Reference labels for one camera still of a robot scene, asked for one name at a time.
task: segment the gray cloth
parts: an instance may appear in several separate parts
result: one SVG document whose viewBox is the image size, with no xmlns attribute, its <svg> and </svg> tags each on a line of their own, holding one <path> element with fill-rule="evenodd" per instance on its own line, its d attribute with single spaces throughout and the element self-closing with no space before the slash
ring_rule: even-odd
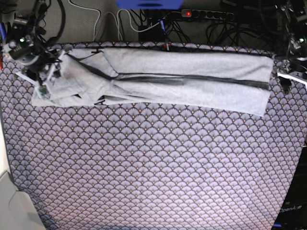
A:
<svg viewBox="0 0 307 230">
<path fill-rule="evenodd" d="M 124 48 L 93 51 L 75 49 L 66 55 L 50 100 L 34 93 L 32 104 L 94 106 L 105 96 L 106 105 L 185 104 L 263 116 L 270 96 L 273 60 L 268 57 Z"/>
</svg>

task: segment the folded gray garment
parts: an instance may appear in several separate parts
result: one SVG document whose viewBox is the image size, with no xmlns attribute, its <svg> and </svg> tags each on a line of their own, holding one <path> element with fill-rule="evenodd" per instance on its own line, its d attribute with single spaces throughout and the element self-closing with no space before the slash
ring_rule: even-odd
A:
<svg viewBox="0 0 307 230">
<path fill-rule="evenodd" d="M 273 60 L 228 53 L 74 49 L 61 63 L 50 100 L 34 106 L 186 104 L 263 116 Z"/>
</svg>

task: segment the patterned fabric surface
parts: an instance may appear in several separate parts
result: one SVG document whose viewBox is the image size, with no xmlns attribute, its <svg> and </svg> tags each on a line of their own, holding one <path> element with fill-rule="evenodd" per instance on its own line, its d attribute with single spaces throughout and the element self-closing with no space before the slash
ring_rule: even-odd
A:
<svg viewBox="0 0 307 230">
<path fill-rule="evenodd" d="M 163 44 L 74 47 L 98 45 Z M 47 229 L 271 229 L 307 133 L 302 84 L 293 83 L 285 96 L 273 74 L 263 118 L 151 103 L 41 108 L 30 104 L 32 86 L 13 75 L 20 66 L 3 64 L 0 97 L 12 175 Z"/>
</svg>

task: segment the scalloped pattern fabric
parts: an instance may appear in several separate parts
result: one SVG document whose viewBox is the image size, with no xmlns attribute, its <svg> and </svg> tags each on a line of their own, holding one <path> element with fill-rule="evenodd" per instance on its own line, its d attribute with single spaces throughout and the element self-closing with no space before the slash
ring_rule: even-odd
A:
<svg viewBox="0 0 307 230">
<path fill-rule="evenodd" d="M 63 47 L 139 47 L 92 43 Z M 173 44 L 176 51 L 260 53 Z M 274 67 L 263 118 L 195 106 L 32 107 L 4 58 L 8 159 L 48 230 L 269 230 L 307 133 L 306 89 L 285 96 Z"/>
</svg>

